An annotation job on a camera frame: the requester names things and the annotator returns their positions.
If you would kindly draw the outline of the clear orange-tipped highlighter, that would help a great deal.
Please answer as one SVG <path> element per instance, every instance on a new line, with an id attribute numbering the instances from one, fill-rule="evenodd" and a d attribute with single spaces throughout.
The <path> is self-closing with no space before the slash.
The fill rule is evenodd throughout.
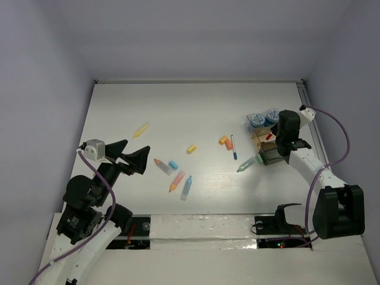
<path id="1" fill-rule="evenodd" d="M 167 164 L 163 163 L 161 160 L 159 159 L 154 159 L 154 162 L 155 162 L 155 165 L 160 169 L 162 170 L 165 174 L 167 175 L 171 175 L 173 170 L 170 168 L 170 166 L 168 166 Z"/>

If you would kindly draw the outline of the blue highlighter cap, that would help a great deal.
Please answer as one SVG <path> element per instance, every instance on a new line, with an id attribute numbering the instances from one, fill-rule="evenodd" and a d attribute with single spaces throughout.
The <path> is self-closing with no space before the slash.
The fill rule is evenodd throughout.
<path id="1" fill-rule="evenodd" d="M 173 170 L 177 170 L 178 169 L 178 165 L 173 161 L 171 160 L 169 162 L 169 166 L 173 169 Z"/>

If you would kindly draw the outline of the blue highlighter pen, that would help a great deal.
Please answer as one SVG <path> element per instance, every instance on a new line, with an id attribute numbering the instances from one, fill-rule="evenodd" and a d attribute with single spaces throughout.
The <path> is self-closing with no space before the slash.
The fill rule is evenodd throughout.
<path id="1" fill-rule="evenodd" d="M 189 176 L 189 178 L 186 180 L 184 184 L 184 187 L 180 196 L 180 199 L 182 201 L 185 201 L 187 199 L 191 185 L 192 185 L 192 176 Z"/>

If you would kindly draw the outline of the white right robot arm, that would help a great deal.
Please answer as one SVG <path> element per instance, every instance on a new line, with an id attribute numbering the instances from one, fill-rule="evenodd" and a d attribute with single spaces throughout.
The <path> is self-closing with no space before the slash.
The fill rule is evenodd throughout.
<path id="1" fill-rule="evenodd" d="M 350 141 L 343 157 L 323 164 L 312 147 L 299 137 L 300 129 L 314 120 L 319 110 L 301 106 L 298 112 L 282 110 L 278 122 L 271 128 L 275 144 L 284 161 L 309 184 L 309 192 L 316 192 L 317 201 L 311 221 L 313 230 L 321 239 L 362 235 L 365 231 L 365 199 L 361 187 L 349 185 L 331 171 L 344 161 L 350 152 Z"/>

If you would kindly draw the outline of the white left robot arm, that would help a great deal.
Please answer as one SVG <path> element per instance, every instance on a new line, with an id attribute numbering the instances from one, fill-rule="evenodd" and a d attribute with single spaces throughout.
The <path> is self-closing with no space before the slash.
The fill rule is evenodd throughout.
<path id="1" fill-rule="evenodd" d="M 67 183 L 50 260 L 30 284 L 80 284 L 111 241 L 130 231 L 133 213 L 116 202 L 113 186 L 121 174 L 144 174 L 150 146 L 125 154 L 127 144 L 92 139 L 76 149 L 94 176 Z"/>

